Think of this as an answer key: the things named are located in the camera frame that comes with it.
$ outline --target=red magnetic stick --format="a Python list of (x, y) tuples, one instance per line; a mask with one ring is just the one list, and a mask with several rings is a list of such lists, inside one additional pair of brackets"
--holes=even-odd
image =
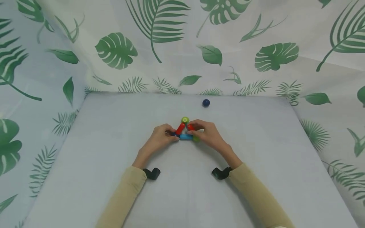
[(177, 130), (175, 131), (175, 134), (176, 135), (180, 135), (183, 130), (184, 130), (184, 127), (185, 127), (185, 124), (184, 123), (181, 123), (180, 126), (177, 128)]
[(187, 125), (187, 129), (188, 129), (189, 131), (195, 131), (194, 127), (193, 127), (191, 124), (188, 124), (188, 125)]

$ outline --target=left hand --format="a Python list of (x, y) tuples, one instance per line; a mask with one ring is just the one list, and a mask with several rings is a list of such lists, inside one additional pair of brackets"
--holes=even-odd
[(179, 137), (171, 136), (166, 131), (175, 132), (176, 130), (168, 124), (163, 124), (153, 129), (150, 138), (138, 151), (138, 155), (132, 166), (143, 169), (152, 154), (166, 147), (169, 143), (179, 140)]

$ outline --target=beige sleeve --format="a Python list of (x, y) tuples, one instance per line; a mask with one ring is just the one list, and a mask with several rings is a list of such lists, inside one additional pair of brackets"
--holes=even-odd
[(265, 228), (294, 228), (293, 223), (274, 196), (245, 163), (230, 171), (229, 178), (248, 200)]
[(146, 179), (143, 170), (128, 167), (95, 228), (121, 228)]

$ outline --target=black clamp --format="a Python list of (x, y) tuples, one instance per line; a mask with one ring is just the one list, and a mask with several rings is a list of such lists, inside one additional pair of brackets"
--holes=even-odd
[(232, 171), (231, 167), (227, 167), (223, 171), (221, 171), (219, 168), (215, 168), (215, 169), (213, 169), (212, 174), (218, 180), (223, 180), (223, 179), (226, 179), (229, 176), (230, 171)]
[(158, 168), (154, 168), (152, 172), (148, 169), (143, 169), (143, 171), (145, 172), (147, 179), (150, 180), (156, 180), (161, 173), (161, 171)]

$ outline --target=dark blue ball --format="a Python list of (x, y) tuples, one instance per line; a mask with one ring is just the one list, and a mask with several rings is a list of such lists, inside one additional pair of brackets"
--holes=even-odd
[(204, 107), (208, 107), (210, 105), (210, 101), (208, 100), (208, 99), (205, 99), (204, 101), (203, 101), (203, 106)]

